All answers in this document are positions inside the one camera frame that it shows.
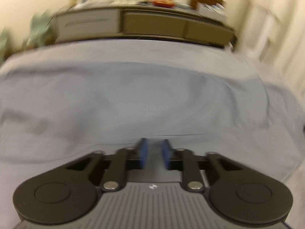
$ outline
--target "brown cabinet door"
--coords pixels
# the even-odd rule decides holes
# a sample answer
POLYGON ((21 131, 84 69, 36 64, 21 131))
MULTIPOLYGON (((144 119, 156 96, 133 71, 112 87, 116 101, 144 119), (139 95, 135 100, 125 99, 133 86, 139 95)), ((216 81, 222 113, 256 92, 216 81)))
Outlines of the brown cabinet door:
POLYGON ((185 31, 186 39, 221 46, 227 45, 233 35, 234 31, 230 28, 196 20, 188 20, 185 31))
POLYGON ((186 19, 158 13, 127 12, 124 16, 125 34, 164 35, 182 38, 186 19))

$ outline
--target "bed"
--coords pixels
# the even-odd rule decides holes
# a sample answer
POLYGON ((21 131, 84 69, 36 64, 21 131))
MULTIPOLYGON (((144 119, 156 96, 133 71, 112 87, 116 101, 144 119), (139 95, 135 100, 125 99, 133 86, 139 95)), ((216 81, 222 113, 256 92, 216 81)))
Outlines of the bed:
POLYGON ((0 74, 1 229, 19 222, 12 195, 24 180, 141 137, 151 151, 170 139, 175 148, 219 152, 286 183, 294 195, 287 222, 303 228, 305 113, 271 68, 194 44, 93 40, 14 55, 0 74))

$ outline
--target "mattress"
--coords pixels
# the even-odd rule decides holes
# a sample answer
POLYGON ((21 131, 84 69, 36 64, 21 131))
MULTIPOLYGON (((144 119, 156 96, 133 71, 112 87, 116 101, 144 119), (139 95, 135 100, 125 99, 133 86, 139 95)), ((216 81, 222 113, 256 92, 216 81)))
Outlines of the mattress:
MULTIPOLYGON (((193 44, 94 40, 14 55, 0 74, 0 228, 19 222, 12 195, 24 180, 141 137, 154 154, 170 139, 285 182, 295 200, 287 222, 305 224, 303 103, 267 66, 193 44)), ((149 177, 179 180, 158 168, 149 177)))

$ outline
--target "drawer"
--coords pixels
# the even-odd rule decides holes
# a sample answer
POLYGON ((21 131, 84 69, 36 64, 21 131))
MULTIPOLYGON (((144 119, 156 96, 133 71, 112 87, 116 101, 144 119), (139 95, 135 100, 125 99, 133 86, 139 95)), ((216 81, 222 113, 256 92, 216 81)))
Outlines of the drawer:
POLYGON ((183 37, 186 19, 157 13, 128 12, 124 16, 125 34, 183 37))
POLYGON ((119 32, 119 10, 75 11, 57 18, 59 38, 115 34, 119 32))
POLYGON ((227 45, 233 35, 230 28, 196 20, 188 20, 185 30, 186 39, 217 45, 227 45))

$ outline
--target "gray bedspread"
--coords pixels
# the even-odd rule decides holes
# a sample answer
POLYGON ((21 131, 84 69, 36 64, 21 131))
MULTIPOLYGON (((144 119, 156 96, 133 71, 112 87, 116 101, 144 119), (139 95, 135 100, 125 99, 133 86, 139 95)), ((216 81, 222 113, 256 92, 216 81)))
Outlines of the gray bedspread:
MULTIPOLYGON (((19 222, 12 195, 24 180, 141 137, 152 140, 152 151, 170 139, 175 148, 219 152, 286 181, 305 156, 305 114, 278 79, 260 72, 218 49, 143 40, 11 58, 0 75, 0 228, 19 222)), ((179 176, 156 170, 151 178, 179 176)))

